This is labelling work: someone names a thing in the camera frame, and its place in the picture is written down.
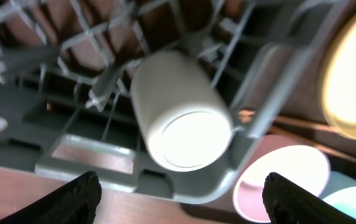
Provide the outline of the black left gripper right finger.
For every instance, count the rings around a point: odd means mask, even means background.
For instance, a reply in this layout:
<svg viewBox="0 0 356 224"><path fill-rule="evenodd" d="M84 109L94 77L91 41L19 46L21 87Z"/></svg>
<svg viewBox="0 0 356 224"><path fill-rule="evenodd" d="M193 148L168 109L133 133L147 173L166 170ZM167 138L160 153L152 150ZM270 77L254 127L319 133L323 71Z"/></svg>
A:
<svg viewBox="0 0 356 224"><path fill-rule="evenodd" d="M356 219L276 172L265 178L262 199L272 224L356 224Z"/></svg>

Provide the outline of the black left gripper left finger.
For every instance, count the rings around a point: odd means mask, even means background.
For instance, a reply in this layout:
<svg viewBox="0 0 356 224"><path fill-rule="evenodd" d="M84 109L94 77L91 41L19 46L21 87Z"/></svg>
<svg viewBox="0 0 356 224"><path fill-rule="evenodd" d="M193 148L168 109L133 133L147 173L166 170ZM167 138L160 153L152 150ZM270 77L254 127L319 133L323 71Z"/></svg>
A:
<svg viewBox="0 0 356 224"><path fill-rule="evenodd" d="M0 219L0 224L92 224L102 188L88 171L23 209Z"/></svg>

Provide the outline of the light blue bowl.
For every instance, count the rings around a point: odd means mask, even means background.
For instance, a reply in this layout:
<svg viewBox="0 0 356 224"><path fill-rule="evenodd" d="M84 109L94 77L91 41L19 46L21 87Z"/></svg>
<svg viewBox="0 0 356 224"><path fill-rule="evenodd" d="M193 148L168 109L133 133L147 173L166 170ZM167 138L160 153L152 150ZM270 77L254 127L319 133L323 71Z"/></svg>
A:
<svg viewBox="0 0 356 224"><path fill-rule="evenodd" d="M340 172L331 172L324 191L324 202L356 219L356 180Z"/></svg>

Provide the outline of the white cup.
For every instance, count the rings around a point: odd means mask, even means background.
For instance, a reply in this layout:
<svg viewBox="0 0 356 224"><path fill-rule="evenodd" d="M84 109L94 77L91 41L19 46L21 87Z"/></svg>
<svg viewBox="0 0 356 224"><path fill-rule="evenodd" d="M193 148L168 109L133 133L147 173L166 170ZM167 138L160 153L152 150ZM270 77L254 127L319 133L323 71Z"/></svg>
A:
<svg viewBox="0 0 356 224"><path fill-rule="evenodd" d="M227 106L196 60L179 51L142 62L131 82L131 101L149 155L167 170L204 168L232 140Z"/></svg>

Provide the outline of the grey dishwasher rack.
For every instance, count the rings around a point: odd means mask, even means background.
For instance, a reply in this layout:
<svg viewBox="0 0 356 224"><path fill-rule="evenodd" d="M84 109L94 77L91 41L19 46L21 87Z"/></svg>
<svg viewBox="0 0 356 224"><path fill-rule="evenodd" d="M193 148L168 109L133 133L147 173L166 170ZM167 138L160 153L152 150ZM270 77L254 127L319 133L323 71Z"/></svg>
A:
<svg viewBox="0 0 356 224"><path fill-rule="evenodd" d="M47 36L30 16L34 1L0 1L0 25L23 16L43 41ZM111 85L70 71L46 45L39 49L7 49L0 43L0 167L33 172L48 178L72 180L93 166L52 157L69 143L91 151L131 158L134 172L97 168L106 189L136 192L180 203L203 204L224 194L247 165L258 140L271 127L316 50L347 7L347 1L251 1L233 28L227 44L214 44L203 54L220 53L211 88L228 104L233 142L222 157L198 171L175 172L157 165L145 150L135 119L117 111L131 96L121 79L122 67L107 65ZM49 92L50 76L101 89L90 105Z"/></svg>

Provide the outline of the pink bowl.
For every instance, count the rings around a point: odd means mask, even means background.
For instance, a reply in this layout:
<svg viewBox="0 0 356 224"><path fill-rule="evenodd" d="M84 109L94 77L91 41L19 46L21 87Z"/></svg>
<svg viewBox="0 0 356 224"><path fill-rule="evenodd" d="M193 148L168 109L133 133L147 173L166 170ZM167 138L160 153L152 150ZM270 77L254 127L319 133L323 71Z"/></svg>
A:
<svg viewBox="0 0 356 224"><path fill-rule="evenodd" d="M233 187L233 208L247 221L269 223L263 199L268 178L283 179L318 197L330 172L328 157L315 147L279 134L265 135Z"/></svg>

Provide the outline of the lower wooden chopstick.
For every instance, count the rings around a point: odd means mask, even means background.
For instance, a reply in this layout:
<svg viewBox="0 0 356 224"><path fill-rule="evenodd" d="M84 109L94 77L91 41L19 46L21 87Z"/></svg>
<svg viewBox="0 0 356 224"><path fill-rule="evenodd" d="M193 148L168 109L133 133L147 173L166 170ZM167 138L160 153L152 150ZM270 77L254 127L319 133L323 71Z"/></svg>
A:
<svg viewBox="0 0 356 224"><path fill-rule="evenodd" d="M308 139L308 138L305 138L305 137L302 137L300 135L297 135L297 134L294 134L294 133L291 133L289 131L286 131L286 130L283 130L281 128L278 128L276 126L272 126L270 127L269 129L270 133L273 133L273 134L281 134L281 135L284 135L284 136L287 136L289 138L293 138L303 144L306 144L306 145L309 145L309 146L312 146L312 147L315 147L316 149L326 153L326 154L329 154L329 155L332 155L332 156L335 156L335 157L339 157L341 159L345 159L347 161L350 161L350 162L356 162L356 157L353 157L353 156L350 156L344 152L340 152L336 149L333 149L331 147L328 147L328 146L325 146L321 143L318 143L316 141L313 141L311 139Z"/></svg>

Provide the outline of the yellow plate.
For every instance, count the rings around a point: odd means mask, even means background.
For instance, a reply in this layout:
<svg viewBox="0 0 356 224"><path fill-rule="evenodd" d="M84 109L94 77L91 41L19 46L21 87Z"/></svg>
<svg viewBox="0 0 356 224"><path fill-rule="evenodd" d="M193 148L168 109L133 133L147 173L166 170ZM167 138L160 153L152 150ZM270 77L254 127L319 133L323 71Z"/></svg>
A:
<svg viewBox="0 0 356 224"><path fill-rule="evenodd" d="M319 80L319 104L327 124L356 140L356 13L332 41Z"/></svg>

